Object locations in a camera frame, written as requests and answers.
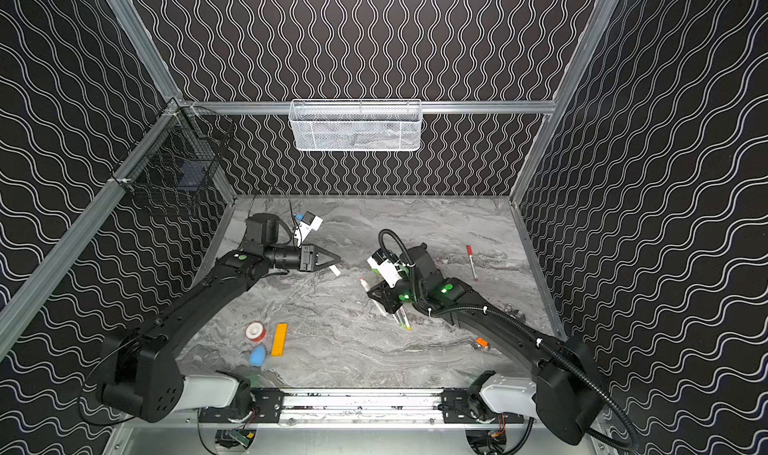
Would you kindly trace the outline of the white pen red cap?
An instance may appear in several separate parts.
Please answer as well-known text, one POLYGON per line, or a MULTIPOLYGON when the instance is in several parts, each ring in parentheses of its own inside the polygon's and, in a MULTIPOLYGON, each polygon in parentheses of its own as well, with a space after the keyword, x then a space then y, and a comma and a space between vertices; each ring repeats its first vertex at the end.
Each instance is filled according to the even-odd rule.
POLYGON ((466 251, 467 251, 467 256, 468 256, 468 259, 469 259, 469 264, 470 264, 470 267, 471 267, 471 272, 472 272, 473 280, 474 281, 479 281, 477 267, 476 267, 476 263, 475 263, 475 260, 474 260, 474 252, 473 252, 473 249, 472 249, 471 245, 466 245, 466 251))

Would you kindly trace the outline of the white pen pink accents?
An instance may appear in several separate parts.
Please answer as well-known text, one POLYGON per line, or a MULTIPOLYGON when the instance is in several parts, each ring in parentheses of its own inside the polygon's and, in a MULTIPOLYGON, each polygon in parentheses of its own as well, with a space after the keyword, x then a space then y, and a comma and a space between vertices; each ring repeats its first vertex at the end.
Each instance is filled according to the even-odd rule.
MULTIPOLYGON (((372 288, 377 287, 379 285, 379 283, 377 283, 377 282, 371 282, 365 276, 361 276, 359 278, 359 282, 360 282, 363 290, 365 291, 366 296, 367 296, 367 292, 369 290, 371 290, 372 288)), ((379 310, 379 312, 381 313, 382 316, 388 316, 389 315, 389 313, 387 312, 387 310, 386 310, 385 306, 382 304, 382 302, 378 303, 378 302, 376 302, 374 300, 371 300, 371 301, 374 303, 374 306, 379 310)))

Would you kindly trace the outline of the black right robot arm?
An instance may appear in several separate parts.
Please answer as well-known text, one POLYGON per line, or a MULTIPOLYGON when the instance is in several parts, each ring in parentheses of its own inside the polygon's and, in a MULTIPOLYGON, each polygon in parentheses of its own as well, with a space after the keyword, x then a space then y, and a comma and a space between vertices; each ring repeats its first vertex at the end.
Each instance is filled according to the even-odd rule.
POLYGON ((408 248, 391 229, 379 232, 378 244, 369 264, 382 280, 367 295, 385 313, 402 315, 410 305, 427 318, 479 336, 521 363, 534 385, 526 416, 561 441, 576 445, 590 436, 616 450, 638 450, 638 430, 610 395, 585 343, 536 330, 495 307, 470 284, 444 276, 426 244, 408 248))

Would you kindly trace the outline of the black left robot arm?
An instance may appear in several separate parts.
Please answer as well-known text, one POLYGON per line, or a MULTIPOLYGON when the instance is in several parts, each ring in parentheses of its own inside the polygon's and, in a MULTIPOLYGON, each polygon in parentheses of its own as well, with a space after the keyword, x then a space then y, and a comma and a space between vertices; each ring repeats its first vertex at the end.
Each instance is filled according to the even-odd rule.
POLYGON ((254 403, 247 379, 223 372, 185 375, 177 357, 226 305, 273 271, 312 273, 340 263, 339 255, 317 245, 280 241, 280 231, 288 228, 277 215, 249 216, 238 248, 220 257, 185 295, 136 329, 108 333, 91 378, 97 401, 149 423, 193 409, 249 419, 254 403))

